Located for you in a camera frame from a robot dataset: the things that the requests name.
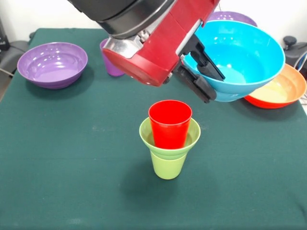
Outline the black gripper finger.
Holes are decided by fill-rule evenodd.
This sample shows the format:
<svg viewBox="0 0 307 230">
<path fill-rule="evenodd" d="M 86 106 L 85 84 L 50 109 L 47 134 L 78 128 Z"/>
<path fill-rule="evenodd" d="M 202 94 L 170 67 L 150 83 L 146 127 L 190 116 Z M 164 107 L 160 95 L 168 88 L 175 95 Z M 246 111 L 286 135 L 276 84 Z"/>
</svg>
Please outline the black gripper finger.
<svg viewBox="0 0 307 230">
<path fill-rule="evenodd" d="M 204 103 L 214 101 L 217 97 L 214 88 L 200 75 L 180 64 L 175 68 L 175 75 L 185 83 Z"/>
<path fill-rule="evenodd" d="M 190 55 L 197 63 L 197 70 L 212 79 L 224 81 L 225 76 L 205 52 L 191 51 Z"/>
</svg>

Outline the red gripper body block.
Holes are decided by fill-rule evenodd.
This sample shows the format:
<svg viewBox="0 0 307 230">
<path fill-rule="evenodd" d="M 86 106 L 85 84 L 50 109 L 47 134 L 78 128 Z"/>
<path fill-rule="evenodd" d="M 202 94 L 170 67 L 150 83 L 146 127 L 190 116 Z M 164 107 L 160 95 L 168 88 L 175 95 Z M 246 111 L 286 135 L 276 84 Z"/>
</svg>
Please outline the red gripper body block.
<svg viewBox="0 0 307 230">
<path fill-rule="evenodd" d="M 112 64 L 135 80 L 160 86 L 179 63 L 179 53 L 215 10 L 217 0 L 177 0 L 138 34 L 109 38 L 103 47 Z"/>
</svg>

